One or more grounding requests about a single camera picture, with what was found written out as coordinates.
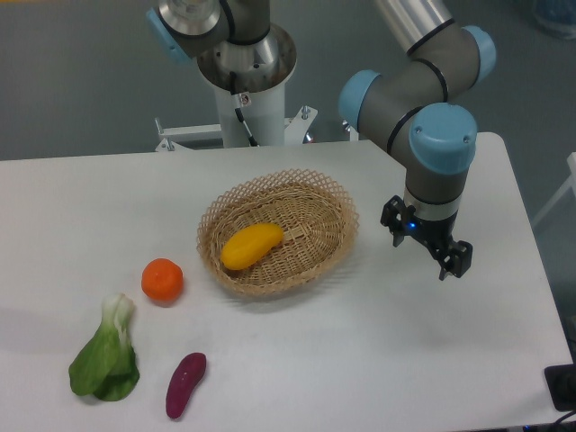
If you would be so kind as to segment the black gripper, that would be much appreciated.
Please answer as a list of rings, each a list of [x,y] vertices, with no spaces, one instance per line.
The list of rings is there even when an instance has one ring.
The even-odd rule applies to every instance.
[[[472,266],[473,245],[454,241],[452,231],[458,211],[433,220],[417,215],[414,205],[394,195],[382,208],[380,223],[392,235],[392,245],[398,247],[405,237],[424,246],[435,260],[440,260],[439,280],[449,275],[461,278]]]

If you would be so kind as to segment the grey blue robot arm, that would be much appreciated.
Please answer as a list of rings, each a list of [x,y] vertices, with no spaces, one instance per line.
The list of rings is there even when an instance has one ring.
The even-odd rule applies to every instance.
[[[459,26],[441,1],[378,6],[409,64],[391,79],[355,73],[340,92],[338,111],[406,170],[403,196],[382,209],[394,243],[416,240],[441,275],[460,277],[471,267],[473,248],[452,230],[478,129],[454,99],[494,69],[494,42],[478,27]],[[160,1],[147,18],[168,55],[195,60],[219,97],[227,147],[285,143],[284,102],[273,95],[292,75],[296,50],[271,21],[267,1]]]

